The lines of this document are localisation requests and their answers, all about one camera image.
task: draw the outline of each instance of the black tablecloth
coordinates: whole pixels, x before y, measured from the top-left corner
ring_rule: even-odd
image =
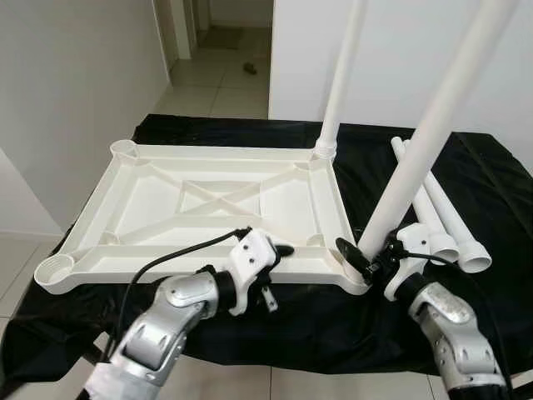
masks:
[[[317,122],[150,115],[133,139],[143,144],[311,148],[320,127]],[[341,126],[334,168],[356,234],[396,167],[391,138],[411,134],[404,128]],[[490,299],[511,371],[533,368],[531,176],[492,136],[473,133],[453,133],[433,171],[493,257],[492,267],[473,278]],[[412,210],[404,221],[415,221]],[[482,332],[491,335],[468,282],[449,268],[429,264],[426,275],[469,301],[478,310]],[[152,302],[156,286],[136,287],[128,324]],[[112,331],[124,288],[82,285],[53,296],[32,282],[4,333],[3,381],[63,376],[98,334]],[[320,373],[436,372],[419,327],[375,288],[360,297],[326,285],[273,285],[273,292],[278,312],[269,315],[263,307],[253,307],[241,317],[219,315],[201,322],[189,335],[185,354],[222,364]]]

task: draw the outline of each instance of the white plastic table frame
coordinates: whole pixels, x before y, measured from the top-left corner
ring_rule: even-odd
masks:
[[[367,287],[343,266],[335,239],[353,236],[331,162],[312,149],[111,145],[113,158],[56,255],[37,267],[53,294],[82,283],[127,283],[164,254],[251,226],[295,247],[274,283]],[[236,239],[162,263],[141,282],[223,268]]]

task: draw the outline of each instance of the tiled floor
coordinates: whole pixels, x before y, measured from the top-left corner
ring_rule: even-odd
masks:
[[[257,74],[244,72],[252,63]],[[267,118],[270,31],[247,28],[237,50],[199,48],[171,71],[172,88],[154,112],[189,117]]]
[[[156,113],[200,117],[266,118],[268,104],[268,36],[264,30],[245,31],[239,50],[206,50],[193,61],[179,62],[172,71],[173,89],[158,103]],[[255,76],[242,71],[252,61]],[[0,333],[15,311],[37,264],[53,243],[0,238]],[[105,334],[97,341],[105,343]],[[12,396],[16,400],[70,400],[77,396],[92,367],[78,361],[59,382],[32,383]],[[519,377],[518,382],[533,379]],[[319,375],[264,366],[223,367],[181,357],[162,389],[160,399],[190,400],[381,400],[409,398],[443,400],[439,377],[411,372]]]

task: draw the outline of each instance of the white pvc pipe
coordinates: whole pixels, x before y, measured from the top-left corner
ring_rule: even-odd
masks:
[[[391,140],[392,149],[396,155],[396,159],[400,162],[406,153],[406,148],[399,137],[394,137]],[[427,195],[424,186],[420,186],[413,199],[413,208],[415,209],[418,221],[427,226],[429,231],[428,242],[430,245],[431,254],[437,257],[444,258],[450,263],[457,261],[459,257],[459,249],[456,241],[446,233],[442,225],[439,215],[436,213],[430,197]]]
[[[398,164],[361,236],[369,260],[401,222],[451,132],[453,112],[466,100],[487,64],[517,0],[484,0],[444,79],[424,112],[404,159]]]
[[[480,273],[492,264],[492,258],[485,247],[474,239],[446,192],[436,180],[433,172],[429,172],[424,187],[435,205],[436,211],[446,226],[446,230],[459,246],[459,267],[467,273]]]
[[[339,131],[342,104],[346,97],[349,72],[356,55],[357,45],[361,36],[363,18],[365,16],[367,0],[354,0],[346,32],[342,39],[341,51],[336,62],[330,97],[326,105],[326,115],[322,123],[320,137],[316,140],[315,154],[319,158],[332,160],[336,154],[336,135]]]

